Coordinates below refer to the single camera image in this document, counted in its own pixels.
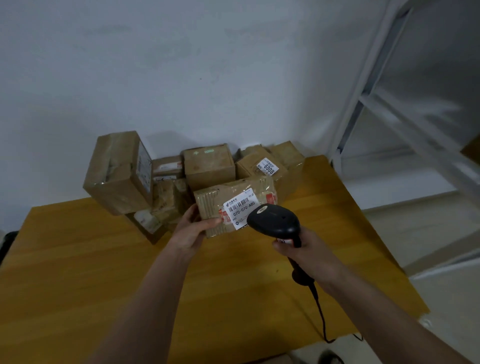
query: hand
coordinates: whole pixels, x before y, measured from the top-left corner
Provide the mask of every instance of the hand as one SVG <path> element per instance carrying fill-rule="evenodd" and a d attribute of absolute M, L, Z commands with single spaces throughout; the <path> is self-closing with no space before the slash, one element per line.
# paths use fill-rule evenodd
<path fill-rule="evenodd" d="M 295 260 L 310 277 L 325 290 L 334 283 L 346 268 L 318 235 L 301 227 L 301 248 L 274 241 L 273 247 L 280 254 Z"/>
<path fill-rule="evenodd" d="M 201 220 L 198 206 L 194 204 L 183 214 L 166 248 L 177 253 L 180 252 L 186 258 L 191 259 L 202 244 L 205 230 L 214 228 L 221 221 L 220 218 Z"/>

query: person's right arm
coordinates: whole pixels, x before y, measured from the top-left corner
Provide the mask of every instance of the person's right arm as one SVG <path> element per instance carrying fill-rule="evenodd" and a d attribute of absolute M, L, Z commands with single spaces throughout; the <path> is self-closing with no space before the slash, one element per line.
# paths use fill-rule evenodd
<path fill-rule="evenodd" d="M 350 271 L 315 232 L 302 227 L 300 238 L 301 248 L 273 245 L 335 298 L 382 363 L 471 363 Z"/>

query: black handheld scanner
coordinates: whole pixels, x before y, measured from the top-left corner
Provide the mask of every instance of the black handheld scanner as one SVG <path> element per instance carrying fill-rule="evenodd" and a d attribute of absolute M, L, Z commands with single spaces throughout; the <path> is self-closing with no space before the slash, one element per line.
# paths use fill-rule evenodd
<path fill-rule="evenodd" d="M 247 224 L 254 230 L 279 240 L 291 240 L 295 248 L 301 247 L 300 221 L 290 210 L 271 204 L 263 204 L 253 210 L 247 217 Z M 303 271 L 293 259 L 288 258 L 292 264 L 293 280 L 302 285 L 313 284 L 314 279 Z"/>

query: wooden table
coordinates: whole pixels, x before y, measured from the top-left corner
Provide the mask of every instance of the wooden table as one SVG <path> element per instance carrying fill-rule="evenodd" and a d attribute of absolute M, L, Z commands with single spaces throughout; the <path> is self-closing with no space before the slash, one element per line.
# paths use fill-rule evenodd
<path fill-rule="evenodd" d="M 410 315 L 425 303 L 325 157 L 308 158 L 284 206 Z M 0 363 L 78 363 L 106 334 L 169 236 L 152 246 L 90 198 L 34 207 L 0 267 Z M 177 313 L 171 363 L 243 363 L 321 340 L 310 291 L 271 238 L 250 228 L 205 240 Z M 319 289 L 330 338 L 356 332 Z"/>

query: person's left hand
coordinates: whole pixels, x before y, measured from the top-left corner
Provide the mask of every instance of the person's left hand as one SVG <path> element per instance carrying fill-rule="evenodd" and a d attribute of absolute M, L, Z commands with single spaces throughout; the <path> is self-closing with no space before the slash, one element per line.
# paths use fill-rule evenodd
<path fill-rule="evenodd" d="M 198 214 L 198 206 L 194 204 L 183 214 L 167 247 L 191 259 L 202 244 L 205 230 L 214 228 L 221 221 L 221 218 L 209 218 L 201 221 Z"/>

